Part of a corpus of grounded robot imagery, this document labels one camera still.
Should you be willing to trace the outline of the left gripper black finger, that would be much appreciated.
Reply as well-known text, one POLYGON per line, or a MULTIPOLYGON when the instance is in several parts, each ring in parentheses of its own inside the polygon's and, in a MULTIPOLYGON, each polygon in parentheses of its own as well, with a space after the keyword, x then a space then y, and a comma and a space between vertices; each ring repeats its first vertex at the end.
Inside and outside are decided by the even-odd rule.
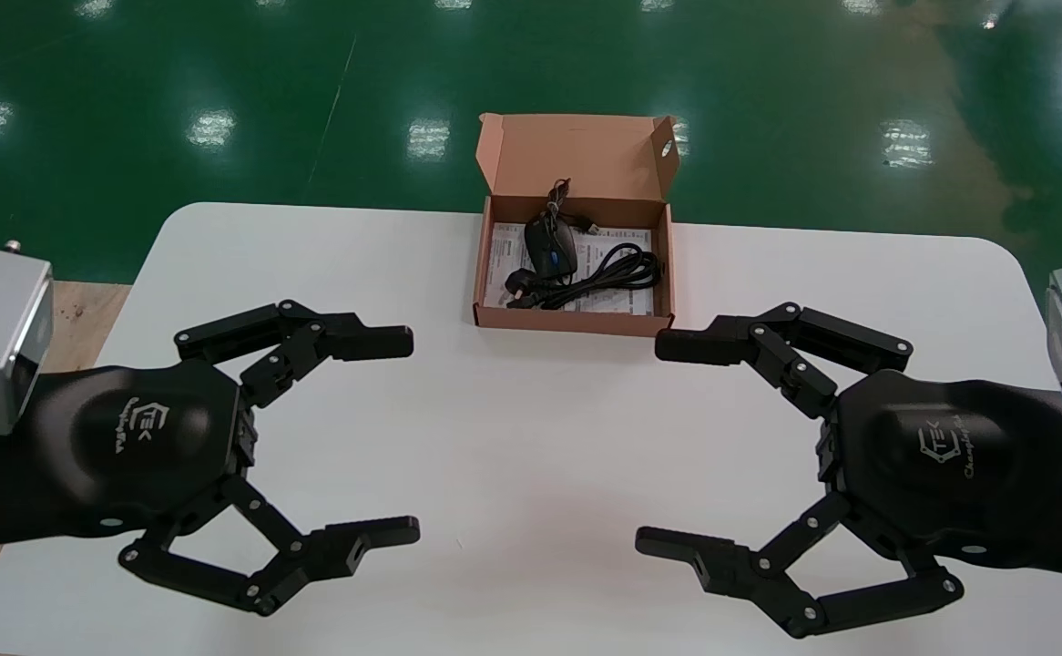
POLYGON ((174 344, 182 361, 211 365, 266 350, 240 374, 244 402, 266 408, 324 361, 409 357, 414 353, 414 333, 406 325, 369 327, 357 314, 319 314, 285 300, 194 325, 176 333, 174 344))
POLYGON ((226 474, 169 518, 147 526, 119 553, 122 568, 148 584, 235 610, 270 616, 315 582, 349 579, 374 548, 419 540, 414 516, 377 518, 319 528, 303 535, 244 477, 226 474), (276 553, 252 574, 174 555, 170 545, 234 507, 272 543, 276 553))

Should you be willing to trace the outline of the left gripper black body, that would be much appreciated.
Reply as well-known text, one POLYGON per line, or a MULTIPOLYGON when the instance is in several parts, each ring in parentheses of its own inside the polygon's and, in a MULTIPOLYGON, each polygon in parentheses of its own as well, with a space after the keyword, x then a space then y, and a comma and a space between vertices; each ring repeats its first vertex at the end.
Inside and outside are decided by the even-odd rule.
POLYGON ((0 545, 202 526, 199 495, 245 474, 256 437, 240 387, 203 361, 44 374, 0 436, 0 545))

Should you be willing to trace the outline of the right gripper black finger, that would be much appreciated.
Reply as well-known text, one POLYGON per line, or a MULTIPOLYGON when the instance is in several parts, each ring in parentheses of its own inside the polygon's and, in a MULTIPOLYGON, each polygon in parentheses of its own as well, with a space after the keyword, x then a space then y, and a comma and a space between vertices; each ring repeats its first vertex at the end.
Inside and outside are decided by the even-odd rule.
POLYGON ((789 576, 790 565, 855 512, 846 496, 830 491, 757 551, 656 526, 639 528, 635 547, 643 555, 689 564, 706 593, 752 603, 794 639, 935 612, 964 595, 963 584, 928 548, 898 551, 906 579, 819 598, 801 589, 789 576))
POLYGON ((819 419, 830 413, 839 391, 806 353, 863 374, 904 372, 913 345, 867 325, 783 303, 756 316, 715 316, 702 331, 666 328, 657 333, 653 353, 666 362, 746 364, 801 414, 819 419))

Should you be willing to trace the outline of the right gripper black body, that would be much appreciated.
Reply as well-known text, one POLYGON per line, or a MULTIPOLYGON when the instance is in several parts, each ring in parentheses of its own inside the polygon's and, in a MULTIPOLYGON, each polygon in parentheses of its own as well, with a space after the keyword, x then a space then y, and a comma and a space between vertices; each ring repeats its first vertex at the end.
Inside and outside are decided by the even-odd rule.
POLYGON ((838 395, 817 453, 878 556, 1062 574, 1060 392, 877 372, 838 395))

